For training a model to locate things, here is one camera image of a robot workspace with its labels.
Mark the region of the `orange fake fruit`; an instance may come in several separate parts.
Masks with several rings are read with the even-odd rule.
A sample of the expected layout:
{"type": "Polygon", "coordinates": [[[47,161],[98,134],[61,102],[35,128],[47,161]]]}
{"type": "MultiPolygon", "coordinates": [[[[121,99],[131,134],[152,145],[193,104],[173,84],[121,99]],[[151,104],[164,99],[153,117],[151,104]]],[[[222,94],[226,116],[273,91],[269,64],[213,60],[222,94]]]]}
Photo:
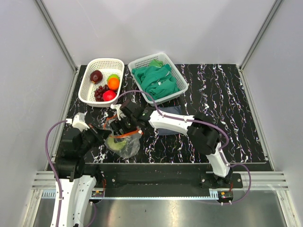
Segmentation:
{"type": "Polygon", "coordinates": [[[110,90],[117,91],[120,86],[120,80],[118,78],[112,77],[108,80],[107,86],[110,90]]]}

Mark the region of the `pale green fake cabbage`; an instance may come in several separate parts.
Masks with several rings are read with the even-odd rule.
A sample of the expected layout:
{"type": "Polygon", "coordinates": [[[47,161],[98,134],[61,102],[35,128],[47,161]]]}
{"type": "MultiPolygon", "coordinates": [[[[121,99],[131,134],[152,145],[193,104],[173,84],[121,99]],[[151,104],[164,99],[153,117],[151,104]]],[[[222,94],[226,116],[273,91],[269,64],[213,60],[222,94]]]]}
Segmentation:
{"type": "Polygon", "coordinates": [[[120,151],[126,146],[126,144],[127,144],[126,140],[115,141],[113,137],[109,137],[107,139],[107,148],[112,151],[120,151]]]}

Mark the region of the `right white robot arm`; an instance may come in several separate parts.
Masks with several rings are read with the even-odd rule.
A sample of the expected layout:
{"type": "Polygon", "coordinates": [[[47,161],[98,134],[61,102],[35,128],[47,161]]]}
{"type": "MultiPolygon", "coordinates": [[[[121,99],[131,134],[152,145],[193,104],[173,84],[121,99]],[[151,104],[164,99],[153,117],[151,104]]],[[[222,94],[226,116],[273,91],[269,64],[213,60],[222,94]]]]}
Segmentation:
{"type": "Polygon", "coordinates": [[[206,156],[212,166],[214,176],[211,181],[217,187],[226,187],[232,182],[233,170],[228,163],[220,142],[219,134],[227,136],[217,126],[206,122],[206,115],[179,115],[160,110],[156,106],[142,107],[130,100],[123,104],[112,104],[118,122],[114,131],[127,132],[134,128],[152,127],[186,135],[193,148],[206,156]]]}

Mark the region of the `clear zip top bag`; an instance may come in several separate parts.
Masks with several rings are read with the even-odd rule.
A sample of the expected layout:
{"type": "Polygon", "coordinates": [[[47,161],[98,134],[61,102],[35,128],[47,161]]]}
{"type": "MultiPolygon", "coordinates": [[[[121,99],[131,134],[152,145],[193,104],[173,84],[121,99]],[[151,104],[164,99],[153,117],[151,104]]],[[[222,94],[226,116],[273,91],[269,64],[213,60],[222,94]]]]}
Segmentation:
{"type": "Polygon", "coordinates": [[[131,158],[140,149],[140,138],[143,131],[137,127],[131,127],[130,123],[127,123],[125,129],[130,131],[124,132],[121,123],[124,121],[120,121],[117,115],[106,119],[103,129],[111,131],[111,134],[105,140],[105,145],[121,158],[131,158]]]}

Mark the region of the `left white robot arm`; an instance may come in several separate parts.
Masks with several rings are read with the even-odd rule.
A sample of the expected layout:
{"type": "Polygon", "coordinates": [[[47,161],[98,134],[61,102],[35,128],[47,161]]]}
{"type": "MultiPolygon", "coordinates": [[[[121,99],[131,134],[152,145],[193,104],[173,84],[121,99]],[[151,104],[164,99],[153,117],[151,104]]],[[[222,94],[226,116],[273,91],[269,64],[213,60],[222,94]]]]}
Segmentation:
{"type": "Polygon", "coordinates": [[[73,128],[64,135],[55,161],[56,197],[51,225],[82,227],[93,187],[102,183],[96,167],[85,164],[84,156],[103,145],[111,131],[99,128],[80,131],[73,128]]]}

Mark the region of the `purple fake grapes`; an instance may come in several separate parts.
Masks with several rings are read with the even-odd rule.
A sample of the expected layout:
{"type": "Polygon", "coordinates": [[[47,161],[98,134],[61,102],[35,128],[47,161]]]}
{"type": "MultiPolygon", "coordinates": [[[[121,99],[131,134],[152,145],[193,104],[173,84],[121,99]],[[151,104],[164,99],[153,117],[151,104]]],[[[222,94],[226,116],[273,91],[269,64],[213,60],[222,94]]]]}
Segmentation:
{"type": "Polygon", "coordinates": [[[108,91],[108,86],[99,86],[95,91],[94,91],[94,97],[97,102],[103,102],[103,94],[108,91]]]}

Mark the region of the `green fake apple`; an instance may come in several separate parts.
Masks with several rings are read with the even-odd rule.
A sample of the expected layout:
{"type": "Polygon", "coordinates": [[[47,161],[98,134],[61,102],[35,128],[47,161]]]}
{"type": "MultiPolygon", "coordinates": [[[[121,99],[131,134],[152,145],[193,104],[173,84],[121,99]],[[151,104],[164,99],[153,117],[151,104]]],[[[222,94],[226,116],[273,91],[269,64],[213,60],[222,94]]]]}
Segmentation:
{"type": "Polygon", "coordinates": [[[111,74],[109,77],[108,77],[108,80],[110,80],[111,78],[116,78],[116,79],[120,79],[120,77],[117,75],[117,74],[111,74]]]}

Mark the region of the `dark red fake apple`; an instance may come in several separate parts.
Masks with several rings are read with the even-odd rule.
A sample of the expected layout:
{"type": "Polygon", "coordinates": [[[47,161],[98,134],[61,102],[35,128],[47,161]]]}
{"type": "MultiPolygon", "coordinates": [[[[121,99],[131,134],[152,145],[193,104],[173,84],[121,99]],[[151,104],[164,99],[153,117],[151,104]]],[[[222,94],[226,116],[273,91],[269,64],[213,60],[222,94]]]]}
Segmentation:
{"type": "Polygon", "coordinates": [[[103,79],[103,74],[99,70],[95,70],[90,74],[90,81],[94,84],[101,82],[103,79]]]}

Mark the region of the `red fake peach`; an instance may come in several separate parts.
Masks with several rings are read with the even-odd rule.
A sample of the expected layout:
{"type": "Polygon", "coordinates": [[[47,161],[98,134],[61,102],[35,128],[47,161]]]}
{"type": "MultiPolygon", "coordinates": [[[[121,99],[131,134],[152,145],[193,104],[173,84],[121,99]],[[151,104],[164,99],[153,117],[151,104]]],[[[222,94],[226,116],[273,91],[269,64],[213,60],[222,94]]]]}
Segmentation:
{"type": "Polygon", "coordinates": [[[102,97],[104,102],[111,101],[116,97],[116,92],[113,90],[107,90],[103,93],[102,97]]]}

